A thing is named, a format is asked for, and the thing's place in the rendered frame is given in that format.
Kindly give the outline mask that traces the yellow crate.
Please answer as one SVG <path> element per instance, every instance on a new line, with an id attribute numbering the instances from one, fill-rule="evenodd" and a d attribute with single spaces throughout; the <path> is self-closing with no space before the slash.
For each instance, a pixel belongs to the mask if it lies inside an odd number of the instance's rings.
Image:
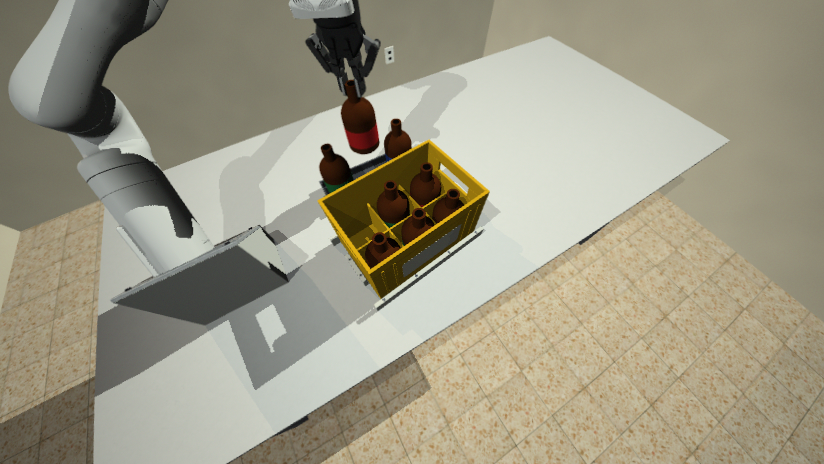
<path id="1" fill-rule="evenodd" d="M 421 164 L 425 162 L 433 165 L 432 173 L 441 182 L 441 196 L 422 207 L 435 226 L 403 246 L 402 225 L 412 216 L 414 209 L 421 208 L 410 196 L 410 184 L 420 173 Z M 468 193 L 440 170 L 441 164 L 469 188 Z M 396 182 L 397 189 L 408 197 L 410 206 L 410 215 L 391 228 L 383 222 L 377 211 L 378 197 L 385 191 L 384 183 L 388 180 Z M 464 206 L 437 224 L 432 219 L 433 208 L 440 199 L 446 197 L 449 189 L 457 189 L 460 192 L 459 200 Z M 343 239 L 341 243 L 377 295 L 383 298 L 471 234 L 475 230 L 489 193 L 490 191 L 466 170 L 432 141 L 427 140 L 339 188 L 333 205 L 332 227 L 340 241 Z M 372 241 L 372 236 L 377 232 L 394 239 L 401 249 L 370 269 L 365 259 L 365 251 Z"/>

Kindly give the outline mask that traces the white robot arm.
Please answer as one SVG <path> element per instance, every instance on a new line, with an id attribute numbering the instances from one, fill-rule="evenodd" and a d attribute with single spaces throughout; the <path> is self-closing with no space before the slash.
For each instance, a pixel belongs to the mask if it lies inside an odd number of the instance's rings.
<path id="1" fill-rule="evenodd" d="M 167 2 L 59 0 L 8 88 L 23 117 L 69 135 L 83 156 L 79 173 L 153 277 L 214 245 L 125 105 L 102 83 L 115 54 L 153 27 Z"/>

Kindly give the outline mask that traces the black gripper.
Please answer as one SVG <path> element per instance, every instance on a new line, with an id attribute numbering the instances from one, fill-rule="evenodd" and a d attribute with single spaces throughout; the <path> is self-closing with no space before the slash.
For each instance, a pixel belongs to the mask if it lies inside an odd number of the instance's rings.
<path id="1" fill-rule="evenodd" d="M 347 72 L 344 71 L 344 58 L 346 58 L 354 76 L 357 97 L 362 98 L 366 91 L 364 77 L 368 77 L 373 68 L 381 42 L 379 39 L 373 40 L 366 35 L 361 24 L 359 2 L 358 0 L 352 0 L 352 2 L 355 11 L 351 16 L 313 19 L 316 24 L 316 33 L 312 33 L 305 43 L 323 69 L 337 77 L 339 89 L 344 96 L 347 96 L 345 83 L 348 81 Z M 365 45 L 367 53 L 364 66 L 360 52 L 362 44 Z"/>

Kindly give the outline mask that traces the brown bottle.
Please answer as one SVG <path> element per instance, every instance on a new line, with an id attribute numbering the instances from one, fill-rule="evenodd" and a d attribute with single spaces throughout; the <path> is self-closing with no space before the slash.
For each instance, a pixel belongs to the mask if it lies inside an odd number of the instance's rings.
<path id="1" fill-rule="evenodd" d="M 386 162 L 412 149 L 410 136 L 402 130 L 401 120 L 391 120 L 391 130 L 384 139 Z"/>
<path id="2" fill-rule="evenodd" d="M 354 180 L 347 160 L 335 154 L 331 144 L 323 144 L 320 149 L 324 157 L 320 161 L 319 171 L 329 193 Z"/>
<path id="3" fill-rule="evenodd" d="M 409 200 L 404 192 L 397 189 L 393 180 L 384 183 L 384 190 L 378 197 L 377 211 L 383 222 L 391 228 L 410 215 Z"/>
<path id="4" fill-rule="evenodd" d="M 401 248 L 394 239 L 386 237 L 382 232 L 375 233 L 365 251 L 365 259 L 369 268 L 372 269 L 399 249 Z"/>
<path id="5" fill-rule="evenodd" d="M 401 234 L 403 246 L 407 245 L 433 226 L 435 226 L 434 222 L 426 216 L 424 209 L 414 209 L 412 216 L 407 218 L 402 225 Z"/>
<path id="6" fill-rule="evenodd" d="M 441 182 L 432 171 L 432 164 L 427 162 L 421 164 L 420 173 L 412 179 L 410 184 L 410 196 L 421 208 L 441 196 Z"/>
<path id="7" fill-rule="evenodd" d="M 341 107 L 341 118 L 350 149 L 370 154 L 380 144 L 375 110 L 366 98 L 357 97 L 354 80 L 346 81 L 345 88 L 348 99 Z"/>
<path id="8" fill-rule="evenodd" d="M 438 224 L 446 217 L 464 206 L 459 200 L 460 192 L 457 189 L 449 189 L 446 197 L 440 199 L 433 208 L 432 219 Z M 458 202 L 459 201 L 459 202 Z"/>

